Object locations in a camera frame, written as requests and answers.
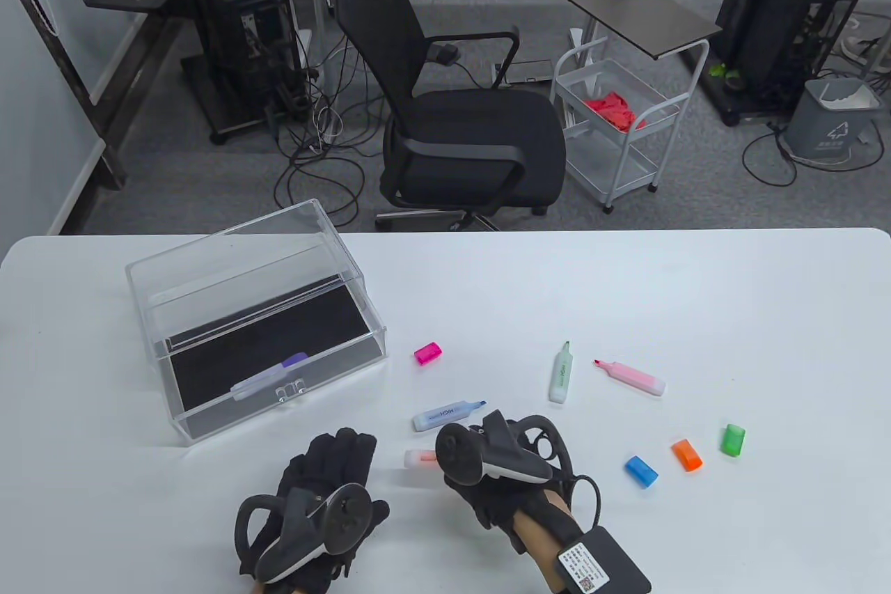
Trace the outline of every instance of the gray trash bin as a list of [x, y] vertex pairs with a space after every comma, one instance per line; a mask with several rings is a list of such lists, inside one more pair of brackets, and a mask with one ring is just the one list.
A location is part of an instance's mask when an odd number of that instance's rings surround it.
[[851, 142], [885, 105], [860, 79], [813, 79], [805, 82], [783, 139], [807, 160], [847, 155]]

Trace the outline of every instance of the green highlighter cap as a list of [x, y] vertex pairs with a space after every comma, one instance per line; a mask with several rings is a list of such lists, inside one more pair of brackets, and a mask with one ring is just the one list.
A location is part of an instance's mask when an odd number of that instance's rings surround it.
[[746, 438], [746, 430], [741, 426], [727, 425], [725, 440], [721, 444], [721, 451], [731, 457], [739, 457], [742, 452], [742, 441]]

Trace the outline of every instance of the label sticker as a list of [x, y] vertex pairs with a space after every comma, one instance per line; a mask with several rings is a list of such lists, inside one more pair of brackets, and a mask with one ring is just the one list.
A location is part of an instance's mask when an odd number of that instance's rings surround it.
[[566, 568], [569, 577], [581, 588], [583, 594], [592, 594], [610, 581], [610, 576], [583, 543], [578, 543], [566, 552], [560, 553], [557, 559], [560, 559], [563, 568]]

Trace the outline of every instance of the black office chair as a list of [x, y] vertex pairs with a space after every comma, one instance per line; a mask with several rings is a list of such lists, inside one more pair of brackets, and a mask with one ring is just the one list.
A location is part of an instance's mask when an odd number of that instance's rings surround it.
[[[450, 229], [471, 222], [497, 229], [487, 216], [502, 206], [544, 215], [563, 188], [566, 145], [547, 97], [500, 90], [519, 48], [519, 31], [425, 37], [408, 0], [334, 0], [348, 39], [381, 84], [391, 106], [383, 140], [381, 193], [413, 212], [382, 213], [375, 227], [418, 215], [464, 212]], [[424, 63], [455, 62], [454, 47], [437, 42], [510, 39], [492, 88], [435, 91], [414, 97]]]

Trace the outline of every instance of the gray carpet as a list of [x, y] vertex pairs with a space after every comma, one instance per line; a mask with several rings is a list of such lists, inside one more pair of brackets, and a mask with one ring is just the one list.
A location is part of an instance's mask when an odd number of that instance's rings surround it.
[[[302, 24], [311, 26], [309, 0], [297, 0]], [[677, 0], [714, 18], [722, 0]], [[492, 30], [516, 24], [521, 29], [518, 59], [557, 57], [567, 48], [566, 28], [580, 25], [580, 12], [563, 0], [413, 0], [421, 23], [429, 33], [461, 33]], [[860, 8], [888, 12], [888, 0], [862, 0]], [[860, 31], [881, 32], [881, 22], [865, 19]], [[462, 63], [480, 81], [486, 81], [489, 64], [499, 59], [503, 46], [468, 44], [462, 47]], [[129, 173], [127, 187], [120, 193], [103, 194], [86, 224], [90, 234], [159, 234], [213, 232], [246, 219], [274, 211], [273, 184], [285, 166], [269, 136], [255, 133], [213, 146], [207, 139], [206, 123], [185, 86], [179, 59], [198, 52], [198, 41], [190, 26], [180, 35], [143, 104], [136, 122], [121, 146], [121, 159]], [[318, 46], [311, 59], [318, 62]], [[632, 66], [645, 81], [665, 93], [682, 90], [688, 73], [676, 58], [653, 63], [630, 47], [611, 50], [619, 62]], [[350, 75], [354, 55], [347, 56], [345, 72]], [[419, 91], [431, 88], [466, 87], [467, 76], [457, 68], [428, 65]], [[370, 81], [370, 94], [379, 89]], [[360, 67], [353, 84], [343, 93], [338, 107], [365, 98], [365, 75]], [[353, 110], [345, 119], [344, 136], [356, 136], [365, 128], [365, 116]], [[697, 92], [678, 136], [672, 161], [665, 171], [659, 192], [645, 189], [617, 199], [612, 215], [604, 215], [575, 181], [566, 179], [560, 200], [545, 218], [528, 211], [503, 210], [496, 223], [505, 229], [639, 229], [639, 228], [772, 228], [872, 226], [891, 230], [891, 157], [875, 167], [851, 174], [823, 174], [799, 170], [798, 181], [788, 189], [759, 184], [743, 170], [741, 149], [764, 126], [728, 129]], [[884, 132], [891, 141], [891, 132]], [[287, 149], [288, 142], [283, 142]], [[381, 135], [366, 142], [366, 154], [379, 151]], [[659, 146], [649, 142], [646, 149]], [[875, 155], [875, 147], [857, 149], [863, 161]], [[373, 229], [376, 212], [392, 207], [379, 195], [381, 158], [359, 157], [345, 151], [365, 169], [366, 183], [359, 199], [360, 213], [344, 231]], [[751, 164], [770, 180], [788, 176], [770, 141], [751, 152]], [[344, 180], [356, 189], [359, 173], [346, 162], [325, 162], [315, 173]], [[287, 202], [283, 191], [280, 201]], [[347, 196], [321, 180], [298, 174], [292, 180], [292, 197], [301, 201], [317, 197], [331, 210], [343, 205]], [[344, 221], [350, 212], [334, 216]], [[443, 226], [427, 221], [424, 228]]]

